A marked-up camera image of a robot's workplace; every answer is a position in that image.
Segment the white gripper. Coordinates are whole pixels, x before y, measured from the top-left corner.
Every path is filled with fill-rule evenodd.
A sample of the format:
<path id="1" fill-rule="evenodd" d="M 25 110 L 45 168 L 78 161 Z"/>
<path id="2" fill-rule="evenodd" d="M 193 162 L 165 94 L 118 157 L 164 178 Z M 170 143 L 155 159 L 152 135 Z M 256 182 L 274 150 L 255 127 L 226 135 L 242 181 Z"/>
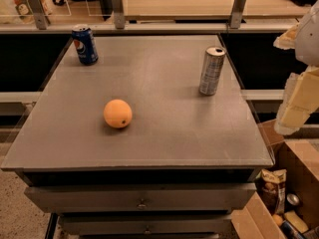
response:
<path id="1" fill-rule="evenodd" d="M 319 108 L 319 0 L 302 17 L 299 25 L 277 37 L 273 46 L 282 50 L 295 48 L 296 59 L 308 65 L 300 75 L 290 74 L 276 116 L 275 131 L 290 135 Z"/>

